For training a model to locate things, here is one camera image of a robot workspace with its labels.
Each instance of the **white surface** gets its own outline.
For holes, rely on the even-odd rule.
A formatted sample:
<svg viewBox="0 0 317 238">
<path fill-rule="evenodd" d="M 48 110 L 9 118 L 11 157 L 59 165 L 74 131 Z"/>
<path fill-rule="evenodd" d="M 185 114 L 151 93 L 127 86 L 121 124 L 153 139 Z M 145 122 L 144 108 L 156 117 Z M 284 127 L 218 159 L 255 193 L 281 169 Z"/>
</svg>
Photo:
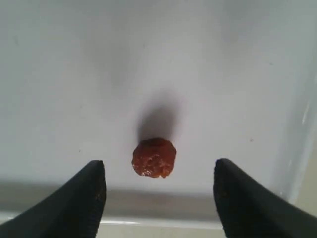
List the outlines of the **white surface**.
<svg viewBox="0 0 317 238">
<path fill-rule="evenodd" d="M 203 222 L 216 219 L 212 204 L 170 208 L 212 201 L 214 162 L 227 157 L 293 201 L 315 122 L 316 7 L 2 1 L 0 181 L 58 186 L 103 159 L 109 213 Z M 140 124 L 157 108 L 172 122 L 156 118 L 148 134 L 171 135 L 177 149 L 167 179 L 139 177 L 130 164 Z M 153 203 L 156 193 L 166 200 Z M 143 194 L 150 212 L 131 208 L 140 201 L 118 212 L 118 194 Z"/>
</svg>

